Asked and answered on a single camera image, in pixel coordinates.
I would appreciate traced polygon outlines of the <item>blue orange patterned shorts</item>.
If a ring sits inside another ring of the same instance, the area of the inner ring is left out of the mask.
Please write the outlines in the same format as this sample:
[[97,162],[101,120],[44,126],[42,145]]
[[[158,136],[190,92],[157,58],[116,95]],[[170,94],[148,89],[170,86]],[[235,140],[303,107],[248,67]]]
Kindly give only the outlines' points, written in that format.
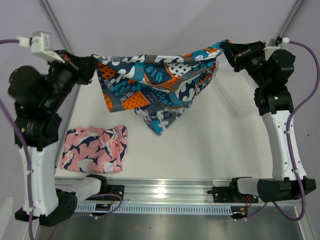
[[96,73],[110,113],[134,110],[160,136],[211,82],[222,40],[186,55],[100,56]]

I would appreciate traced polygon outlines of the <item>pink shark print shorts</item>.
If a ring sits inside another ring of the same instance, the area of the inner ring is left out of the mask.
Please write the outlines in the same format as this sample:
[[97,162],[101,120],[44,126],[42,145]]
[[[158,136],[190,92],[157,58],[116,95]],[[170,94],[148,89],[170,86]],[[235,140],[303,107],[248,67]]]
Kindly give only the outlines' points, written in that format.
[[128,129],[77,127],[68,130],[59,168],[89,174],[113,174],[123,170],[128,153]]

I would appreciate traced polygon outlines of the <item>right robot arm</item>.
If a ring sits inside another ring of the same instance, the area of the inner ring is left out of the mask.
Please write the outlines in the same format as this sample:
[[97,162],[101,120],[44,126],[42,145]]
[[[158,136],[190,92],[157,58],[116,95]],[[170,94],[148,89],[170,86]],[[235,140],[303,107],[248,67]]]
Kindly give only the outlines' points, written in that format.
[[221,47],[233,70],[246,70],[257,84],[254,102],[267,130],[272,156],[271,178],[233,178],[229,198],[234,202],[246,195],[259,197],[263,202],[304,199],[317,185],[308,178],[300,160],[293,126],[297,108],[286,86],[295,70],[296,57],[281,48],[267,57],[266,44],[261,41],[223,42]]

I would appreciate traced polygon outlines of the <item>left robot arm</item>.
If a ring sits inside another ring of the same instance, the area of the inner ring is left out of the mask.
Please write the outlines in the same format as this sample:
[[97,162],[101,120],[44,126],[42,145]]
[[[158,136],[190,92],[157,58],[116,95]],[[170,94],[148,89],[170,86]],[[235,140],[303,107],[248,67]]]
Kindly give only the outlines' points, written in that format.
[[14,99],[16,119],[12,122],[14,141],[24,167],[25,201],[15,213],[19,221],[37,219],[42,226],[52,227],[69,219],[78,203],[94,196],[108,196],[106,177],[89,174],[64,191],[55,186],[53,151],[62,122],[58,110],[76,85],[92,82],[98,61],[58,50],[57,60],[48,62],[47,74],[24,65],[9,77],[8,94]]

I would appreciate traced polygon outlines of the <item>white plastic basket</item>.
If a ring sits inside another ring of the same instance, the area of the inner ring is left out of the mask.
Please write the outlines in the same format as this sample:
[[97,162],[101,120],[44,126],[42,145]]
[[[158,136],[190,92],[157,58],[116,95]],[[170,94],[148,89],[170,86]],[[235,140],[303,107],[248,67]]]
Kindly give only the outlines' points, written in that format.
[[238,115],[256,111],[254,93],[258,87],[245,70],[235,72],[226,62],[218,65],[216,84]]

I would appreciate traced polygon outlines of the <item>left aluminium frame post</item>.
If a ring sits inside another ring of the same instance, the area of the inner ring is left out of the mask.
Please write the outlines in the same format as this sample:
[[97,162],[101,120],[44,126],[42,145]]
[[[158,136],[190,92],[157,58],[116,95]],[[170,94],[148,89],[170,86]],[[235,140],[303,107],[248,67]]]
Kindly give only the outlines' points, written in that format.
[[72,48],[69,44],[69,41],[66,38],[66,35],[58,21],[58,18],[56,17],[54,11],[52,10],[50,3],[48,0],[39,0],[39,5],[41,6],[44,14],[46,15],[46,18],[48,19],[55,35],[57,36],[60,44],[62,47],[67,50],[68,52],[72,53]]

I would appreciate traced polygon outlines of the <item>aluminium frame post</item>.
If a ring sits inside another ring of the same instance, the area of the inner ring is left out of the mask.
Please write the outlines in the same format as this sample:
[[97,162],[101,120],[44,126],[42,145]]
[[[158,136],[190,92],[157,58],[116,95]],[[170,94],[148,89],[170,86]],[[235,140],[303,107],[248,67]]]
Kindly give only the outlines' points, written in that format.
[[291,10],[289,11],[278,33],[276,34],[277,37],[285,37],[288,34],[306,2],[306,0],[296,0],[294,2]]
[[72,48],[69,44],[69,41],[66,38],[66,35],[58,21],[58,18],[56,17],[54,11],[52,10],[50,3],[48,0],[39,0],[39,5],[41,6],[44,14],[46,15],[46,18],[48,19],[55,35],[57,36],[60,44],[62,47],[67,50],[68,52],[72,53]]

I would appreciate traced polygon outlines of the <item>right aluminium frame post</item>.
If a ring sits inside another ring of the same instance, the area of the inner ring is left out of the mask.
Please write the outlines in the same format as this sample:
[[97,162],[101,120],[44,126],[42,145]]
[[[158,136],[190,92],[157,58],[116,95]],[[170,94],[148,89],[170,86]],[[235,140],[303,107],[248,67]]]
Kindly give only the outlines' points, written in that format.
[[294,2],[291,10],[289,11],[278,33],[276,34],[277,37],[285,37],[288,34],[306,2],[306,0],[296,0]]

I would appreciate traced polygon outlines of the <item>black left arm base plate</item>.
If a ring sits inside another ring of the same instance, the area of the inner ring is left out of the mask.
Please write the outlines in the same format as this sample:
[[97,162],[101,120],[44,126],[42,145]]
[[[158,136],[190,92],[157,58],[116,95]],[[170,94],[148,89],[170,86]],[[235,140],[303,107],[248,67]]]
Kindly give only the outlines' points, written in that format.
[[[125,193],[125,186],[124,185],[119,185],[119,184],[111,184],[108,185],[105,189],[103,189],[100,194],[115,194],[118,195],[122,200],[124,197]],[[105,195],[105,196],[100,196],[99,197],[103,201],[118,201],[119,199],[115,196],[110,196],[110,195]]]

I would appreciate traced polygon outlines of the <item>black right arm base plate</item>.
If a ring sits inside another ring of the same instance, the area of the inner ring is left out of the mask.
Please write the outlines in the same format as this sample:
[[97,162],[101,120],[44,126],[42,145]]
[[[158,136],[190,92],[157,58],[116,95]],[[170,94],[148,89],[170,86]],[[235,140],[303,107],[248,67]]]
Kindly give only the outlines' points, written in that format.
[[213,197],[214,203],[257,204],[259,202],[257,197],[240,193],[232,187],[212,187],[206,193]]

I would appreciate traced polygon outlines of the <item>aluminium mounting rail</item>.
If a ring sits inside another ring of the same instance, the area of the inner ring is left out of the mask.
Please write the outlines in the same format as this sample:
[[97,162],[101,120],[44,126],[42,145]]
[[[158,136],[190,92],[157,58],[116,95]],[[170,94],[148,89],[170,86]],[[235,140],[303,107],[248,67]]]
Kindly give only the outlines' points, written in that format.
[[207,191],[227,187],[230,179],[139,179],[107,177],[110,185],[123,185],[123,200],[128,204],[213,205]]

